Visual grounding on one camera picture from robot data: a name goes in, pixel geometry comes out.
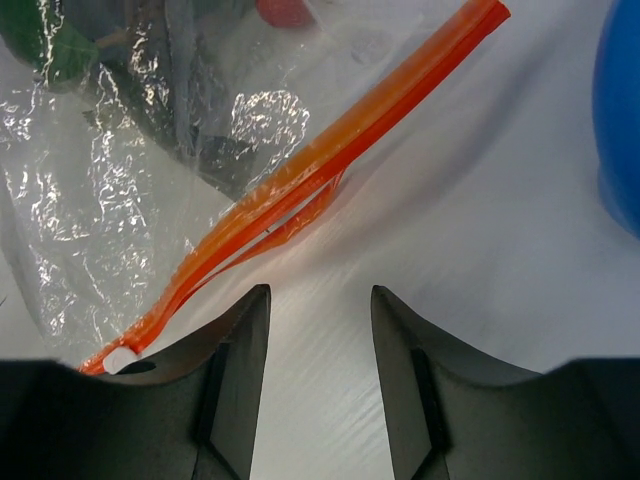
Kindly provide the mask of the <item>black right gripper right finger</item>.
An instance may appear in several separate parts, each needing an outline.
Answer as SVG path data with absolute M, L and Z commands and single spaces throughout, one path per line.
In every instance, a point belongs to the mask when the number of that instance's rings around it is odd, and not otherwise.
M 397 479 L 635 479 L 639 362 L 584 358 L 536 373 L 371 293 Z

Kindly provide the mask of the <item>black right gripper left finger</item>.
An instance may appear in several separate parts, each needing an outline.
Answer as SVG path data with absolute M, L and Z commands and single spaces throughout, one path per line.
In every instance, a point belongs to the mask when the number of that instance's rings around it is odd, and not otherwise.
M 258 285 L 219 318 L 117 374 L 1 364 L 5 479 L 246 479 L 270 326 Z

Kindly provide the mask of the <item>clear zip top bag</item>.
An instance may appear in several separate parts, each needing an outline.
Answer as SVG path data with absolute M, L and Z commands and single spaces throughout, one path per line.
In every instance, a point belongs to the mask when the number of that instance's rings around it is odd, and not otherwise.
M 351 165 L 510 15 L 501 1 L 61 1 L 99 48 L 46 84 L 1 38 L 1 249 L 48 352 L 140 358 L 215 276 L 331 205 Z

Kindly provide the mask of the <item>green fake leafy vegetable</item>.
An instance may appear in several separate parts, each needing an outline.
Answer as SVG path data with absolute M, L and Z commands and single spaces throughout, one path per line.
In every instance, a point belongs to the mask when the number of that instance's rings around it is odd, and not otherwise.
M 54 87 L 82 80 L 99 60 L 99 48 L 75 28 L 61 1 L 3 0 L 1 38 Z

